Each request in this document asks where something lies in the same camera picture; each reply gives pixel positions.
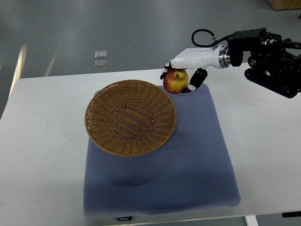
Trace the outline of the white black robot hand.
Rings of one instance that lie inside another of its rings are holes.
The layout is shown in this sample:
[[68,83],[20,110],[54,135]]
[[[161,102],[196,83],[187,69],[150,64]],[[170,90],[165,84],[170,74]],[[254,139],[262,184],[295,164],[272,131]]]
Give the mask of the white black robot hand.
[[197,90],[204,82],[207,77],[207,67],[223,69],[229,65],[230,54],[227,46],[187,48],[167,62],[162,69],[160,79],[163,81],[169,69],[183,69],[188,74],[189,82],[181,93],[189,93]]

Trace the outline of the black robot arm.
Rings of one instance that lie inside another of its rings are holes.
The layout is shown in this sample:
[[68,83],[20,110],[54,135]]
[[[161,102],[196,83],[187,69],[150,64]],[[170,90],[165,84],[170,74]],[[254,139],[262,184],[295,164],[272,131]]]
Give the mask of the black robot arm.
[[240,66],[243,53],[249,52],[249,68],[245,77],[266,89],[286,98],[301,91],[301,56],[288,49],[301,49],[300,42],[282,39],[281,35],[266,28],[234,32],[227,39],[230,64]]

